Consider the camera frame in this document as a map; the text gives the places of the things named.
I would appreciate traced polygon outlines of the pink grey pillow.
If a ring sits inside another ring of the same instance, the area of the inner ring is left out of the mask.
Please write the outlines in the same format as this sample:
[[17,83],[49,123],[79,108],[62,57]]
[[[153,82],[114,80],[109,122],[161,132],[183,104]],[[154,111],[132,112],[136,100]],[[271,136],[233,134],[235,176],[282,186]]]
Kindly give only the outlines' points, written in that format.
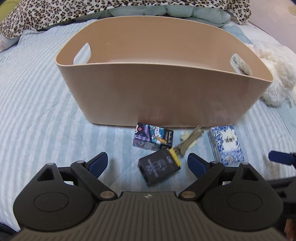
[[4,35],[1,35],[1,37],[0,37],[0,52],[9,49],[14,44],[16,44],[18,41],[19,41],[19,39],[9,39],[9,38],[5,37]]

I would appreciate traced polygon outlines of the tan plastic storage basket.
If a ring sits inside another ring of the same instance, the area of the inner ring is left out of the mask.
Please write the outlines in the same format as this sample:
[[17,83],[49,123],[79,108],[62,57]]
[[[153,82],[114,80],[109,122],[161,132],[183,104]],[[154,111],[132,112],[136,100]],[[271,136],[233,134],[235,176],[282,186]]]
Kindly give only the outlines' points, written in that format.
[[64,45],[56,64],[86,118],[114,126],[231,125],[273,81],[225,30],[158,16],[95,21]]

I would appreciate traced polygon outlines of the black small box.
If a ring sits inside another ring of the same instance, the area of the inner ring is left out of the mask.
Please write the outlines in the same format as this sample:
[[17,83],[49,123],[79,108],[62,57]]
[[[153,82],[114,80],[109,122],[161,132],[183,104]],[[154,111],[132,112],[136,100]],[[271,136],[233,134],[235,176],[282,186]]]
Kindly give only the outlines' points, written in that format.
[[161,149],[138,161],[138,168],[148,186],[155,185],[181,168],[181,161],[174,149]]

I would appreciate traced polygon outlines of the teal quilted comforter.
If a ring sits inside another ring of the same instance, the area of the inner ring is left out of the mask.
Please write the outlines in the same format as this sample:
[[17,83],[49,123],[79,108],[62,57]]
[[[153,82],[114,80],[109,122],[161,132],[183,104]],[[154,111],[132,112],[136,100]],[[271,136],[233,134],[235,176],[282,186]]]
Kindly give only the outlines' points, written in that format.
[[171,16],[206,23],[216,27],[227,25],[231,19],[230,14],[222,9],[179,5],[122,6],[91,13],[86,15],[85,19],[102,19],[112,16]]

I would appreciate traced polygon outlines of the leopard print blanket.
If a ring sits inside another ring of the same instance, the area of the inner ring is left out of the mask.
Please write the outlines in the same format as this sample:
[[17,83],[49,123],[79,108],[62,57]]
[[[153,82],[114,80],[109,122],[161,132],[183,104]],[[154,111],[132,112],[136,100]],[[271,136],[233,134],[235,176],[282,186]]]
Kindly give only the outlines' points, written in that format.
[[249,1],[20,1],[1,22],[1,34],[18,39],[24,31],[39,31],[86,15],[122,6],[179,5],[229,11],[238,23],[251,16]]

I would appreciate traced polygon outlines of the blue white tissue pack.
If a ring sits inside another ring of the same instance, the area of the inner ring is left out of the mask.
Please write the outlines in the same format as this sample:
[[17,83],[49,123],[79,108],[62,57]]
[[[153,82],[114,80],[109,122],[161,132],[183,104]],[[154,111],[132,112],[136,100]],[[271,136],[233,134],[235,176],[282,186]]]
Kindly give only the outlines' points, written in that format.
[[221,162],[224,166],[235,166],[244,162],[233,126],[213,126],[208,130],[208,137],[215,161]]

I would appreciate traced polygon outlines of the pink headboard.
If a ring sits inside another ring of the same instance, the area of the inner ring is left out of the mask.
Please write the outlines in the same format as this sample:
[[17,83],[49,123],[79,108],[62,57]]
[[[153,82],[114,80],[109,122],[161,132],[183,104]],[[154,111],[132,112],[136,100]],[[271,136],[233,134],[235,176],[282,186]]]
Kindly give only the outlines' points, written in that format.
[[295,1],[250,0],[249,21],[295,51]]

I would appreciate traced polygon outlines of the white fluffy plush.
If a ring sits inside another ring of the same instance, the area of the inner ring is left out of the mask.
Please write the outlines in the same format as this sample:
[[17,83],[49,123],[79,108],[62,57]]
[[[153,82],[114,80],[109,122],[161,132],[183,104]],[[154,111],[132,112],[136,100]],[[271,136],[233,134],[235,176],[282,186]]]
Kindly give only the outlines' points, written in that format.
[[237,52],[228,53],[222,80],[233,90],[231,103],[245,113],[260,98],[268,105],[279,106],[291,97],[295,87],[295,68],[285,55],[286,46],[254,41],[238,41]]

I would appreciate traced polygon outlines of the metal keys bunch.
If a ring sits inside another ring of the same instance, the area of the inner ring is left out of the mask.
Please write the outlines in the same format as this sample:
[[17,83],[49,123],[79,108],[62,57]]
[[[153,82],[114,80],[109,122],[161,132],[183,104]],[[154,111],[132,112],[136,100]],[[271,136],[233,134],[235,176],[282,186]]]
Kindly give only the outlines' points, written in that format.
[[201,126],[197,126],[187,138],[185,138],[183,141],[181,141],[180,144],[175,146],[173,150],[175,151],[177,156],[184,156],[186,150],[189,148],[189,146],[202,135],[204,131],[202,130]]

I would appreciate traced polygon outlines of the purple cartoon card box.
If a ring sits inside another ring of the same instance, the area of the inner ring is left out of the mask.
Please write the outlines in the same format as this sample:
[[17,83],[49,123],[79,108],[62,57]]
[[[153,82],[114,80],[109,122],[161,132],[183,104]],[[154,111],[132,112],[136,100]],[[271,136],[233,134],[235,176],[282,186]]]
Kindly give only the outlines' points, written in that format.
[[170,149],[173,145],[173,137],[173,130],[138,122],[132,145],[152,151],[162,148]]

